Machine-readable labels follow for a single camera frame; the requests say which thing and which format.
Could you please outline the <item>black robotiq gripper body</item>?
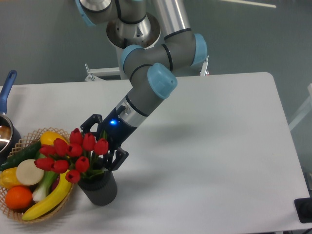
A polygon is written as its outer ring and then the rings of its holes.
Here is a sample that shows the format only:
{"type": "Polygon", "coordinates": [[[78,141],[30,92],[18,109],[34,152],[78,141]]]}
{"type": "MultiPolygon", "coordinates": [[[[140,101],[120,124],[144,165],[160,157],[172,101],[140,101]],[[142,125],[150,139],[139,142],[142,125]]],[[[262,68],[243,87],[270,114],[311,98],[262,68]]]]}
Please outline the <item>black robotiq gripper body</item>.
{"type": "Polygon", "coordinates": [[[106,137],[111,148],[116,149],[135,131],[135,127],[121,119],[126,107],[114,108],[97,126],[96,140],[106,137]]]}

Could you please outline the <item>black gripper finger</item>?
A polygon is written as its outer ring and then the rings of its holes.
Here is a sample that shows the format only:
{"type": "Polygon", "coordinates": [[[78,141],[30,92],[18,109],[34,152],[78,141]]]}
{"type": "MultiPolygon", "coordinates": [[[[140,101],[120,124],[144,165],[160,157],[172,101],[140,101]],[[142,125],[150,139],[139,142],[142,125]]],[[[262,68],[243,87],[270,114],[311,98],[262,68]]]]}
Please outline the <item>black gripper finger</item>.
{"type": "Polygon", "coordinates": [[[91,132],[91,128],[95,124],[102,123],[102,115],[100,114],[92,114],[87,120],[85,120],[81,126],[80,129],[82,130],[83,134],[92,133],[96,139],[99,139],[100,133],[98,131],[91,132]]]}
{"type": "Polygon", "coordinates": [[[117,147],[104,155],[103,167],[108,171],[116,171],[124,163],[129,153],[123,150],[121,147],[117,147]]]}

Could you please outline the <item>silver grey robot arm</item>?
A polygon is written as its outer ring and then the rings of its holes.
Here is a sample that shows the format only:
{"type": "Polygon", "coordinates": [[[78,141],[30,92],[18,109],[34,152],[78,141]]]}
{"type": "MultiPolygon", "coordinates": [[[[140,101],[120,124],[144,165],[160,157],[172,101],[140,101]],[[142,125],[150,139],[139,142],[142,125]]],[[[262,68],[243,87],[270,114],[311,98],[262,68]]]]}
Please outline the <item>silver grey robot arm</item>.
{"type": "Polygon", "coordinates": [[[107,23],[107,37],[119,51],[121,77],[132,85],[106,118],[92,115],[82,125],[89,132],[97,124],[96,139],[108,140],[108,152],[91,160],[96,169],[118,169],[128,156],[121,144],[176,88],[173,71],[208,58],[206,41],[192,32],[183,1],[153,4],[157,18],[147,13],[143,0],[76,1],[87,25],[107,23]]]}

